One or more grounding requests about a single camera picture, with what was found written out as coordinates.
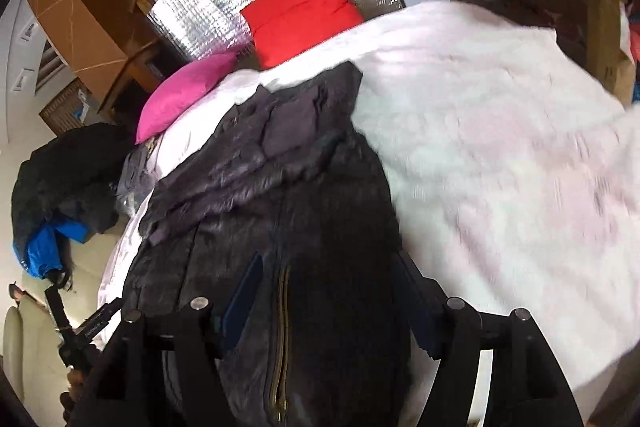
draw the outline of metal screw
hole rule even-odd
[[[526,310],[524,308],[518,308],[516,310],[516,317],[521,321],[528,321],[531,318],[531,313],[529,312],[529,310]]]
[[[209,299],[206,297],[196,297],[191,301],[191,307],[194,310],[202,310],[209,306]]]
[[[128,323],[134,323],[142,317],[142,312],[140,310],[131,310],[124,316],[124,321]]]
[[[465,301],[460,297],[450,297],[447,299],[447,306],[452,310],[461,310],[465,307]]]

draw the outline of black puffer jacket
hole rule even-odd
[[[14,244],[20,260],[28,242],[56,212],[94,232],[115,225],[115,192],[133,137],[123,127],[95,123],[67,131],[20,165],[11,195]]]
[[[264,256],[240,343],[218,368],[241,425],[397,423],[409,336],[389,266],[401,241],[382,165],[350,120],[361,77],[345,63],[258,88],[159,182],[140,224],[123,313],[217,303]]]

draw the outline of red pillow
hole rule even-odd
[[[265,69],[364,21],[350,0],[255,0],[241,13]]]

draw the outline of white bedsheet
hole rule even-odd
[[[572,389],[628,351],[640,339],[640,113],[567,59],[550,30],[453,3],[380,17],[273,70],[229,75],[166,131],[158,173],[258,84],[292,86],[349,59],[364,74],[354,125],[382,160],[422,273],[479,311],[528,308]],[[112,254],[99,305],[122,292],[145,209]],[[436,367],[414,346],[402,425],[417,421]],[[489,374],[482,357],[472,418]],[[597,399],[578,400],[583,417]]]

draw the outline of jacket pocket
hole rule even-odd
[[[289,267],[281,271],[276,296],[276,353],[269,396],[269,413],[276,424],[287,415],[287,371],[289,369]]]

